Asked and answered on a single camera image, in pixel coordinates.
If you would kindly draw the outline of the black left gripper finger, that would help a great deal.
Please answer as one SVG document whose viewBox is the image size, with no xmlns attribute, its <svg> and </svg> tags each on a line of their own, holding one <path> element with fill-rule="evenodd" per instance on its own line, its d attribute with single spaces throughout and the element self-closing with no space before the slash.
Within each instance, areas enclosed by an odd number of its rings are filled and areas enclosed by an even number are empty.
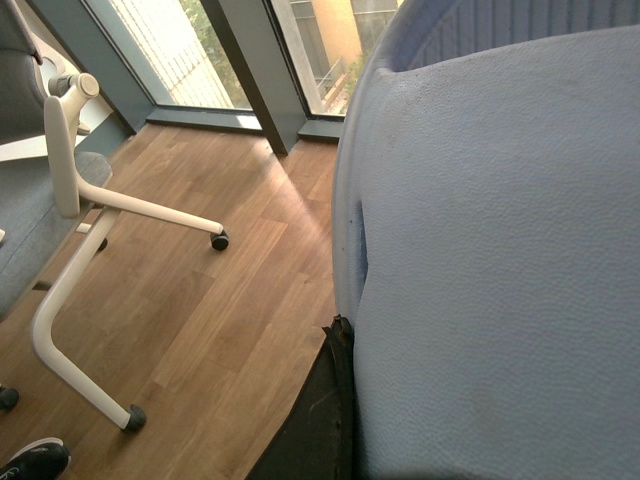
<svg viewBox="0 0 640 480">
<path fill-rule="evenodd" d="M 292 409 L 249 479 L 350 479 L 354 432 L 353 329 L 337 315 Z"/>
</svg>

